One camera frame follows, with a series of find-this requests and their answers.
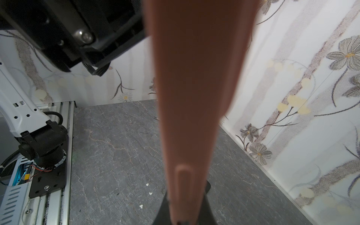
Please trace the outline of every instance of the white wall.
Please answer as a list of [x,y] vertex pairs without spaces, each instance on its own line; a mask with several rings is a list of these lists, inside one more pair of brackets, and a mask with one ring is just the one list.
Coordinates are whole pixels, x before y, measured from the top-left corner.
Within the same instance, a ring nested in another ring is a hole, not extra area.
[[[3,64],[35,104],[75,100],[82,107],[156,98],[149,94],[154,91],[149,88],[153,69],[148,38],[113,60],[110,70],[99,77],[90,75],[81,63],[71,68],[71,73],[64,73],[36,51],[38,59],[26,41],[4,35],[12,36],[0,31]],[[116,70],[123,88],[114,97],[120,84]]]
[[[272,3],[259,18],[270,17],[256,25],[233,105],[222,119],[237,144],[249,143],[249,155],[318,224],[360,221],[359,11],[359,0]],[[335,59],[327,55],[339,51],[342,40],[347,63],[330,69]],[[332,90],[340,77],[335,107]],[[253,141],[246,133],[250,123]]]

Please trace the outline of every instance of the white plastic housing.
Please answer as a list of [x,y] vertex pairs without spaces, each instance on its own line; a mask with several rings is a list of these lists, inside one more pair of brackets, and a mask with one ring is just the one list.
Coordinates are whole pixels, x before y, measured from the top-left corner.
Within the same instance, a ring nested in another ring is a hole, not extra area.
[[50,120],[25,94],[4,64],[0,65],[0,111],[14,137],[44,127]]

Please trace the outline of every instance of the bolt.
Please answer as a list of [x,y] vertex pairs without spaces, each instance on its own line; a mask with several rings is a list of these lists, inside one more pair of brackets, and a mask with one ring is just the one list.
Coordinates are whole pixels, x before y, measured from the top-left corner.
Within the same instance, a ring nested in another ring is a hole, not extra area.
[[84,31],[81,34],[81,40],[85,43],[85,44],[90,44],[91,42],[93,42],[93,36],[91,35],[91,33],[89,33],[88,31]]

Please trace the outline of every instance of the black base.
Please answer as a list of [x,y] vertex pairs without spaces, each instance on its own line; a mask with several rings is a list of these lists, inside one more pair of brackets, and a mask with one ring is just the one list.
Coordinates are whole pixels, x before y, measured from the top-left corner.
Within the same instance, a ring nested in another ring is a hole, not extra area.
[[[211,185],[207,181],[204,198],[199,212],[198,225],[217,225],[212,215],[210,205],[206,197],[206,194],[209,192],[210,188]],[[187,225],[187,224],[188,222],[178,222],[178,225]],[[167,192],[165,193],[158,214],[156,215],[156,218],[152,225],[171,225],[169,202],[167,201]]]
[[[68,152],[69,137],[62,144],[62,149]],[[54,168],[51,172],[41,172],[35,170],[34,177],[29,192],[29,198],[35,198],[63,189],[66,185],[66,162],[68,158],[58,167]],[[45,190],[45,186],[50,186],[50,189]]]

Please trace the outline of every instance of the marble countertop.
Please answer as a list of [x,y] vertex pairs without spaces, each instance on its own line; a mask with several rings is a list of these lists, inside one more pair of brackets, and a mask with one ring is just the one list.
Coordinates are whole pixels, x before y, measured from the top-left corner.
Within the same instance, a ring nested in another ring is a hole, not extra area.
[[[73,135],[70,224],[151,225],[166,192],[155,100],[76,108]],[[219,225],[311,224],[221,128],[208,181]]]

